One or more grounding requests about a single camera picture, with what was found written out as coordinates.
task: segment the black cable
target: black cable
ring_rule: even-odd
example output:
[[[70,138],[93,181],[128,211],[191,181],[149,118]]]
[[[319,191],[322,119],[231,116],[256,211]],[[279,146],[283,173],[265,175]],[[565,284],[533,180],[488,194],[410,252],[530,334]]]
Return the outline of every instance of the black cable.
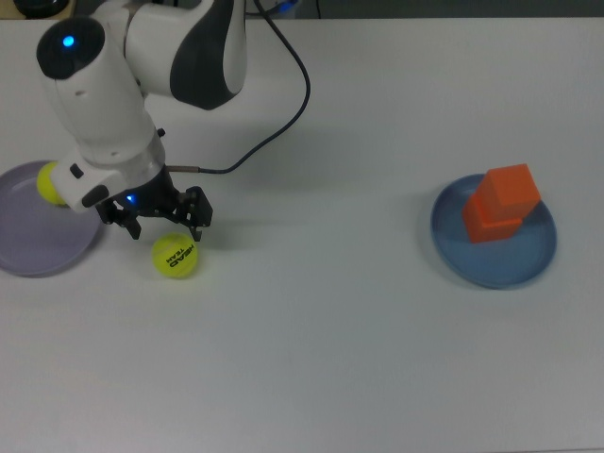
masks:
[[[263,146],[265,146],[267,143],[269,143],[272,140],[276,139],[279,135],[281,135],[283,132],[285,132],[287,129],[289,129],[298,120],[298,118],[302,115],[302,113],[306,109],[306,106],[309,103],[309,99],[310,99],[310,77],[309,77],[309,72],[306,70],[306,67],[304,66],[304,63],[302,62],[302,59],[300,59],[300,57],[295,52],[295,50],[292,47],[292,45],[287,41],[287,39],[285,38],[285,36],[283,36],[283,33],[281,33],[281,31],[277,28],[277,26],[275,25],[275,23],[273,22],[273,20],[270,18],[270,16],[264,10],[264,8],[262,7],[262,5],[260,4],[260,0],[254,0],[254,4],[256,5],[256,8],[258,8],[258,11],[262,15],[262,17],[264,18],[264,20],[266,21],[266,23],[271,28],[273,28],[273,31],[275,32],[275,34],[278,36],[278,38],[281,40],[281,42],[283,42],[283,45],[285,46],[285,48],[287,48],[287,50],[290,52],[290,54],[292,54],[292,57],[294,57],[295,62],[300,67],[300,71],[302,71],[302,76],[304,76],[304,82],[306,84],[306,94],[304,95],[304,101],[302,101],[302,105],[300,106],[300,109],[298,109],[298,112],[294,115],[294,117],[290,121],[287,122],[287,124],[285,126],[283,126],[280,130],[278,130],[277,132],[275,132],[270,137],[267,137],[262,142],[258,143],[256,146],[254,146],[252,149],[250,149],[241,159],[239,159],[233,165],[231,165],[228,168],[222,169],[222,170],[214,170],[214,169],[211,169],[211,168],[197,167],[197,173],[206,173],[206,174],[210,174],[210,175],[225,175],[227,173],[232,172],[233,170],[236,170],[237,168],[239,168],[239,166],[242,163],[244,163],[246,160],[248,160],[249,158],[251,158],[252,155],[254,153],[256,153],[256,151],[258,151]]]
[[[266,13],[269,16],[272,16],[273,14],[279,14],[280,12],[283,12],[283,7],[285,5],[290,5],[289,8],[291,8],[296,3],[298,3],[298,0],[287,0],[285,2],[279,3],[278,5],[274,5],[270,9],[267,9]],[[246,16],[250,16],[250,17],[262,17],[262,13],[261,12],[247,12],[245,15]]]

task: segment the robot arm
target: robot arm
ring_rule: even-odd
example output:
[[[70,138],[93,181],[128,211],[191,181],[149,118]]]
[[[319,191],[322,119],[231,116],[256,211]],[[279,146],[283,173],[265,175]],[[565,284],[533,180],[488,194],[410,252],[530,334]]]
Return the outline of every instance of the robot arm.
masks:
[[[51,174],[67,204],[95,206],[134,239],[141,215],[181,223],[199,240],[210,203],[200,188],[174,188],[143,93],[214,109],[239,92],[244,0],[203,0],[190,11],[118,0],[93,18],[51,26],[37,57],[51,104],[76,141]]]

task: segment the plate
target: plate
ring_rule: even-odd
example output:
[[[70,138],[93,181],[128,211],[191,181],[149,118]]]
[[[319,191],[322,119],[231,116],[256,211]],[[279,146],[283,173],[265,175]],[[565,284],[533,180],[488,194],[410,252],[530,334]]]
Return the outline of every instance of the plate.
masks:
[[[483,178],[463,177],[439,194],[430,219],[432,240],[445,262],[467,280],[494,289],[522,285],[539,276],[554,258],[554,219],[541,201],[511,238],[471,243],[461,210]]]
[[[38,172],[48,161],[29,162],[0,176],[0,269],[23,277],[56,274],[91,245],[101,220],[96,210],[76,213],[38,194]]]

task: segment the orange block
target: orange block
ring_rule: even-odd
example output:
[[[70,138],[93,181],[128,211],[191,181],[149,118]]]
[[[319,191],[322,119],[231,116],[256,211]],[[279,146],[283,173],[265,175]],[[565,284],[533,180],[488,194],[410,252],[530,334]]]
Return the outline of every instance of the orange block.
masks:
[[[476,195],[491,222],[524,219],[541,200],[525,163],[489,170]]]
[[[508,239],[522,225],[522,219],[499,222],[489,220],[475,193],[470,195],[461,215],[472,243]]]

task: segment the tennis ball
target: tennis ball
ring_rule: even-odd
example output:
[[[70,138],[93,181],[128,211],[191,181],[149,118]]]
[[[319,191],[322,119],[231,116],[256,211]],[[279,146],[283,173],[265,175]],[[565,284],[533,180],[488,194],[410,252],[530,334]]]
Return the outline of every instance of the tennis ball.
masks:
[[[65,200],[60,197],[57,189],[53,186],[53,182],[50,180],[50,172],[52,172],[53,168],[56,166],[56,162],[48,162],[41,168],[38,172],[38,179],[36,179],[36,187],[38,188],[38,193],[48,203],[52,203],[53,205],[66,205]]]
[[[170,278],[183,278],[197,264],[197,247],[190,236],[170,233],[155,241],[151,256],[153,265],[160,274]]]

